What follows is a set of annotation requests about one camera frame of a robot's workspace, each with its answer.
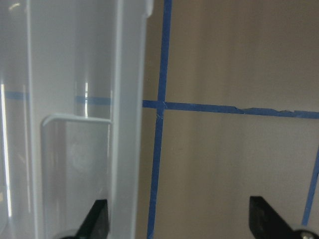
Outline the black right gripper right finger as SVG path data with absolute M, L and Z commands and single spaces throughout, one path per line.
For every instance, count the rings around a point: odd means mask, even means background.
M 249 229 L 255 239 L 298 239 L 294 230 L 261 196 L 250 196 Z

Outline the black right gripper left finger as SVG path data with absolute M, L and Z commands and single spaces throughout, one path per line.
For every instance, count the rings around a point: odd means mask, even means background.
M 106 239 L 109 234 L 107 199 L 96 200 L 75 234 L 76 239 Z

